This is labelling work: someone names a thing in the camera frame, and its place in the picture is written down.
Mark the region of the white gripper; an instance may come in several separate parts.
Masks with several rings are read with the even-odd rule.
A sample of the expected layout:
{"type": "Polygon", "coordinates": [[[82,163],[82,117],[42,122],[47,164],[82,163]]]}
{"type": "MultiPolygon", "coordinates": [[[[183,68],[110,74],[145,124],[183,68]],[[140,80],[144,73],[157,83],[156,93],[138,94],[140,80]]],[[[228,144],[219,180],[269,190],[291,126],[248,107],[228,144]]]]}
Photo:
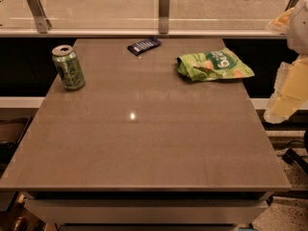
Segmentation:
{"type": "MultiPolygon", "coordinates": [[[[288,47],[297,54],[308,54],[308,0],[299,0],[270,21],[266,29],[286,34],[288,47]]],[[[277,124],[290,118],[308,100],[308,57],[291,64],[282,62],[277,70],[274,93],[264,112],[266,122],[277,124]]]]}

